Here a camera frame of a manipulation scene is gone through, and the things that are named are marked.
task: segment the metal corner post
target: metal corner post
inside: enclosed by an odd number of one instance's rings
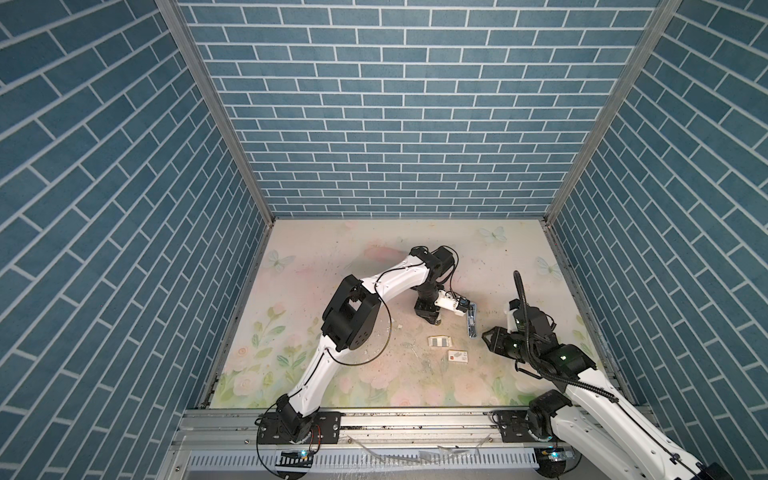
[[[232,154],[237,170],[243,176],[243,180],[248,188],[248,191],[253,197],[253,201],[256,202],[256,206],[264,217],[264,221],[268,227],[271,227],[275,221],[275,217],[270,210],[270,205],[266,202],[264,195],[261,193],[259,184],[256,181],[256,177],[253,175],[253,169],[250,167],[248,157],[243,149],[243,145],[235,134],[234,127],[230,121],[227,111],[224,109],[224,105],[221,103],[221,98],[214,87],[214,82],[211,80],[208,70],[203,61],[203,57],[200,55],[200,51],[197,49],[197,44],[192,38],[192,32],[187,26],[187,21],[184,19],[184,14],[179,8],[177,0],[155,0],[157,7],[160,9],[160,14],[163,15],[168,26],[170,36],[176,41],[176,46],[181,52],[181,56],[187,63],[187,67],[192,74],[192,78],[200,90],[200,94],[203,95],[203,100],[208,106],[211,117],[213,117],[216,126],[219,128],[221,137],[224,139],[224,143],[227,144],[227,148]]]
[[[656,44],[661,39],[664,30],[667,29],[667,26],[681,2],[682,0],[659,1],[659,5],[648,20],[640,41],[632,50],[632,53],[624,66],[624,70],[621,71],[621,75],[619,75],[619,78],[616,80],[616,85],[614,85],[611,94],[608,96],[605,106],[600,110],[598,118],[594,121],[592,130],[587,134],[584,144],[581,145],[581,149],[576,155],[574,163],[571,165],[571,169],[565,175],[562,185],[555,194],[552,203],[547,208],[547,212],[544,215],[547,225],[552,225],[563,209],[565,201],[576,187],[576,183],[589,165],[592,155],[594,155],[600,142],[603,141],[603,137],[611,126],[611,122],[616,117],[616,113],[624,103],[624,99],[629,95],[632,85],[634,85],[637,77],[640,76],[645,63],[648,61],[648,58],[650,58],[650,54],[653,53],[654,48],[656,48]]]

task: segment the floral tabletop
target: floral tabletop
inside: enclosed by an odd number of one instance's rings
[[[373,406],[527,405],[552,388],[515,372],[490,353],[480,335],[506,325],[505,306],[517,297],[520,270],[528,303],[554,318],[563,343],[595,349],[547,240],[536,220],[279,220],[247,301],[211,402],[214,409],[266,408],[293,388],[314,354],[321,316],[341,280],[363,278],[406,257],[411,247],[448,245],[460,255],[453,290],[478,305],[478,337],[466,318],[442,314],[433,326],[413,312],[415,292],[388,303],[392,339],[365,366],[341,367],[323,397],[330,408]],[[383,347],[386,310],[365,345],[347,362],[362,362]],[[427,337],[447,335],[468,363],[448,361],[448,349]]]

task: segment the brick wall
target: brick wall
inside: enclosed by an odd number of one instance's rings
[[[768,478],[768,3],[684,0],[556,222],[632,390]]]
[[[540,217],[657,0],[352,3],[182,2],[278,217]]]
[[[263,222],[152,0],[0,3],[0,478],[143,478]]]

